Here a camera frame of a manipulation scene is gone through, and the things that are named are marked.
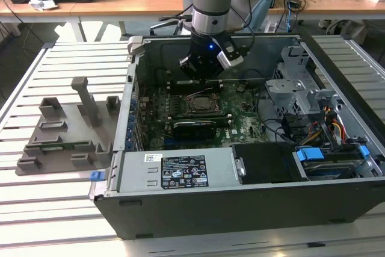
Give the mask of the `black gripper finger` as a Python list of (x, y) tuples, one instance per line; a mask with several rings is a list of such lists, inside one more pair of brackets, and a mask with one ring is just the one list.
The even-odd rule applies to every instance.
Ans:
[(223, 68), (208, 68), (204, 71), (204, 83), (216, 80), (217, 77), (224, 72)]
[(189, 55), (179, 60), (179, 69), (191, 80), (205, 82), (202, 68), (190, 60)]

